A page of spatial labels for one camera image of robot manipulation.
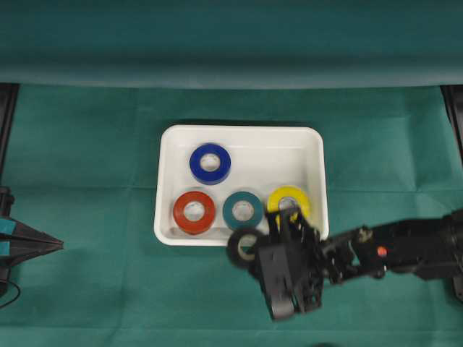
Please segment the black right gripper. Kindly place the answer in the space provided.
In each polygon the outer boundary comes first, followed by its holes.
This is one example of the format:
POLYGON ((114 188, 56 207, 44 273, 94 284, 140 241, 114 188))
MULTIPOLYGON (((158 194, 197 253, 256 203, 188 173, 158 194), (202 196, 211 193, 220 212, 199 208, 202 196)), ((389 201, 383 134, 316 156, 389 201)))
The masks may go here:
POLYGON ((349 243, 358 230, 322 240, 298 207, 266 212, 266 304, 271 314, 306 314, 322 306, 324 280, 355 271, 349 243))

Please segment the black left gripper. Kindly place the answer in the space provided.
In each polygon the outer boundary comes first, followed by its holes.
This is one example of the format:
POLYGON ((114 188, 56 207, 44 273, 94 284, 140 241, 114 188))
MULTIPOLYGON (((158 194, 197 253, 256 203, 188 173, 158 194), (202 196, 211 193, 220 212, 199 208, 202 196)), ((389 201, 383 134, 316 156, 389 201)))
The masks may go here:
POLYGON ((10 247, 8 255, 1 256, 1 289, 7 289, 9 270, 5 266, 16 266, 22 262, 63 250, 62 241, 44 232, 9 218, 14 197, 10 188, 1 187, 1 240, 32 241, 42 243, 38 248, 10 247))

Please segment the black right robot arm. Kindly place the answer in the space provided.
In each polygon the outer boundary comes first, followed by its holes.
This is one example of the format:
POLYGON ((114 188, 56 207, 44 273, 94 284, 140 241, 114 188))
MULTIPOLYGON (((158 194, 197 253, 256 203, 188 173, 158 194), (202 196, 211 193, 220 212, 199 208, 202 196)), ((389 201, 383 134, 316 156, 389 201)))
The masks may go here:
POLYGON ((462 276, 462 211, 441 218, 361 226, 321 239, 298 207, 268 213, 270 243, 258 252, 261 281, 273 320, 321 306, 323 283, 391 271, 423 280, 462 276))

